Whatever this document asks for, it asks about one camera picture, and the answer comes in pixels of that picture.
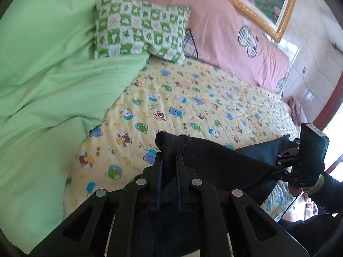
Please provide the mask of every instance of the sleeve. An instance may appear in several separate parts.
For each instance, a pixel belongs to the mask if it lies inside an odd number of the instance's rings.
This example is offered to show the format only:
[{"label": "sleeve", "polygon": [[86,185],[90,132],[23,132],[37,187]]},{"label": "sleeve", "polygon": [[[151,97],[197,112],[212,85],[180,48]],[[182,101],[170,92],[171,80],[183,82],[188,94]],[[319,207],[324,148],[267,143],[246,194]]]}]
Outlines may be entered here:
[{"label": "sleeve", "polygon": [[343,208],[343,183],[324,172],[322,187],[309,197],[329,214],[335,214]]}]

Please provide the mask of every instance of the green blanket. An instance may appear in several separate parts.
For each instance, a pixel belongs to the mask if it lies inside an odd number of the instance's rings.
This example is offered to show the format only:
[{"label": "green blanket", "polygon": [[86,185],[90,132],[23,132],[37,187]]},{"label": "green blanket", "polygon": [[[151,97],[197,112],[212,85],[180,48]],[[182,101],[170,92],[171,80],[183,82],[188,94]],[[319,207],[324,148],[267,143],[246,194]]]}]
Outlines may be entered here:
[{"label": "green blanket", "polygon": [[0,20],[0,227],[29,253],[63,218],[69,167],[148,54],[92,60],[97,0],[14,0]]}]

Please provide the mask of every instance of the bed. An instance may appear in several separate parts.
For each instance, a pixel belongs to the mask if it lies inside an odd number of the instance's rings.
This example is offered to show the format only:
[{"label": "bed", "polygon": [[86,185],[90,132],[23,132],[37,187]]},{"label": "bed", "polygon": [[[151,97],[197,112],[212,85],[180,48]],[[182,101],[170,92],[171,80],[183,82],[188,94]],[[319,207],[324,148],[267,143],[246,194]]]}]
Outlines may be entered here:
[{"label": "bed", "polygon": [[[159,131],[232,149],[299,135],[280,96],[197,60],[150,57],[82,143],[66,181],[65,217],[99,188],[123,188],[154,164]],[[280,181],[261,206],[278,221],[294,198]]]},{"label": "bed", "polygon": [[[95,190],[122,188],[152,165],[157,131],[233,149],[299,134],[272,93],[286,55],[232,6],[222,12],[227,0],[189,1],[188,56],[217,68],[154,57],[144,67],[147,53],[94,60],[96,1],[14,0],[1,18],[0,227],[25,253]],[[239,32],[254,45],[238,43]],[[292,200],[280,182],[261,207],[278,220]]]}]

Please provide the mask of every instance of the yellow bedsheet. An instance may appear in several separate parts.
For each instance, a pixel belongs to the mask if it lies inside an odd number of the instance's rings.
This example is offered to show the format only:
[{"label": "yellow bedsheet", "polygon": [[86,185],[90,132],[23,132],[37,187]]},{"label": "yellow bedsheet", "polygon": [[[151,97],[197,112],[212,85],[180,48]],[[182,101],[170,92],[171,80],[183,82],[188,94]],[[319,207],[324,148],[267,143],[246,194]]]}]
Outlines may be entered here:
[{"label": "yellow bedsheet", "polygon": [[[97,189],[123,188],[152,165],[161,130],[232,149],[299,135],[279,95],[199,61],[180,65],[150,57],[81,145],[66,181],[65,216]],[[261,207],[279,220],[292,201],[279,182]]]}]

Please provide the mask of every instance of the pink bedsheet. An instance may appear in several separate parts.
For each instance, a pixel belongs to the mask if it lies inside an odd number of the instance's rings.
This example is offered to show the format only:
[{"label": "pink bedsheet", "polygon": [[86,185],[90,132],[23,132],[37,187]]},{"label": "pink bedsheet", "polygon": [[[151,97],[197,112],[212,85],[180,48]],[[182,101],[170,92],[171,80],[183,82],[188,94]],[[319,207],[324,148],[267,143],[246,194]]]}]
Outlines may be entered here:
[{"label": "pink bedsheet", "polygon": [[275,92],[289,71],[289,59],[254,24],[246,26],[228,0],[144,0],[192,9],[191,29],[199,60],[225,70],[251,85]]}]

